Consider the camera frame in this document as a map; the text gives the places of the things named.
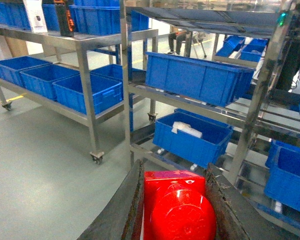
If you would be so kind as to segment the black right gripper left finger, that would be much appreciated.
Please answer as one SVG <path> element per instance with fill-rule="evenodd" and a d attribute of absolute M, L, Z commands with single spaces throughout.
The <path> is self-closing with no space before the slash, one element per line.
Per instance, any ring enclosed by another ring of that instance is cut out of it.
<path fill-rule="evenodd" d="M 79 240 L 139 240 L 144 211 L 144 163 L 138 159 Z"/>

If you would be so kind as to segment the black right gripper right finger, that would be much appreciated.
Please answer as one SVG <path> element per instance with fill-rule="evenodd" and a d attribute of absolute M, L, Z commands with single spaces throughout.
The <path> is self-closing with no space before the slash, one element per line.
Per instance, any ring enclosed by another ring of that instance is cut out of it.
<path fill-rule="evenodd" d="M 289 239 L 289 234 L 262 217 L 214 164 L 209 163 L 203 173 L 206 196 L 216 215 L 216 240 Z"/>

